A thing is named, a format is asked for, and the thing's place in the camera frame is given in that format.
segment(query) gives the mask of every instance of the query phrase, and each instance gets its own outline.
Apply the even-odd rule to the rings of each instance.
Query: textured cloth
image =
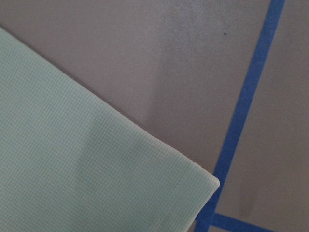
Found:
[[[218,186],[0,29],[0,231],[185,232]]]

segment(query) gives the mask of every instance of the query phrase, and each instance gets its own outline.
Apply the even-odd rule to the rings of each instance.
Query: blue painter's tape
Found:
[[[213,175],[219,178],[220,187],[207,202],[197,216],[195,232],[208,230],[219,201],[228,170],[244,127],[254,93],[260,79],[271,42],[273,40],[278,21],[283,9],[284,0],[272,0],[257,42],[246,78],[244,80],[239,99],[234,110],[230,126],[228,128],[220,156],[218,158]]]
[[[273,232],[217,213],[213,215],[211,224],[230,232]]]

